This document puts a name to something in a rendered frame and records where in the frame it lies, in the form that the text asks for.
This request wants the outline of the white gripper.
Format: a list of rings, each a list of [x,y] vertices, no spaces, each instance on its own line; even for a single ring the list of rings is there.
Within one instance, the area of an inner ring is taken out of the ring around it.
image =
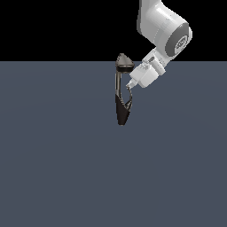
[[[126,85],[127,88],[132,89],[138,84],[141,88],[146,88],[161,75],[161,64],[157,61],[141,63],[129,75],[131,80]]]

